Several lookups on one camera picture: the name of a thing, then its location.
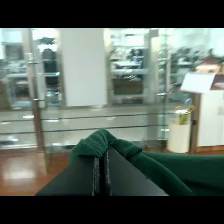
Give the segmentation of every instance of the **green sweater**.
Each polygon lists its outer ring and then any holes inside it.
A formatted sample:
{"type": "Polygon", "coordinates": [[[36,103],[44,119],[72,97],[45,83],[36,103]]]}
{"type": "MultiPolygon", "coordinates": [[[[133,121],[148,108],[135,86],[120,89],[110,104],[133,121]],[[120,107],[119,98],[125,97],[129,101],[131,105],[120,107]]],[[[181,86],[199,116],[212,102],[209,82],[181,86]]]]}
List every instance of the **green sweater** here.
{"type": "Polygon", "coordinates": [[[76,156],[101,158],[109,146],[171,196],[224,195],[224,157],[143,152],[139,146],[99,129],[72,150],[76,156]]]}

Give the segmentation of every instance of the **reddish-brown floor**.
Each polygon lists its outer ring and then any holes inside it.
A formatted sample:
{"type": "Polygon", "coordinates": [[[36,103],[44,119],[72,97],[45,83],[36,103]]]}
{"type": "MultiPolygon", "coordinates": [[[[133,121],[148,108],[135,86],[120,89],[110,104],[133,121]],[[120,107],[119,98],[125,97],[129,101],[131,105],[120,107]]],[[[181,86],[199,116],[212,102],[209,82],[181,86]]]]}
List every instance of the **reddish-brown floor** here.
{"type": "MultiPolygon", "coordinates": [[[[224,151],[196,154],[217,155],[224,151]]],[[[35,195],[67,166],[68,158],[68,153],[50,154],[47,160],[43,153],[37,152],[0,153],[0,196],[35,195]]]]}

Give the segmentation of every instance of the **white bin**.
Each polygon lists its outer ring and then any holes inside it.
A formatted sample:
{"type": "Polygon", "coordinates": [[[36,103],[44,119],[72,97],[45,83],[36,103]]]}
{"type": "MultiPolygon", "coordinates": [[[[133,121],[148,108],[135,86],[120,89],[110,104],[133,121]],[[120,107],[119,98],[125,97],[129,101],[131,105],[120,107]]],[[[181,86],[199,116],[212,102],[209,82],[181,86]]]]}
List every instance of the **white bin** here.
{"type": "Polygon", "coordinates": [[[190,144],[190,122],[185,125],[179,125],[176,119],[169,122],[168,132],[168,150],[176,153],[186,153],[189,151],[190,144]]]}

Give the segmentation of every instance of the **black object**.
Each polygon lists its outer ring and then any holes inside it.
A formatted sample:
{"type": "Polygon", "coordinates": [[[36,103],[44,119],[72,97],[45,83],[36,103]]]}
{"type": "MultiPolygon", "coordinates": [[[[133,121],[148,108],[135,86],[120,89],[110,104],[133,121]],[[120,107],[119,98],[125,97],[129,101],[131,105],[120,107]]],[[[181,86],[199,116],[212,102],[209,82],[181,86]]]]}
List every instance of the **black object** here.
{"type": "Polygon", "coordinates": [[[36,195],[167,196],[113,148],[101,159],[76,157],[36,195]]]}

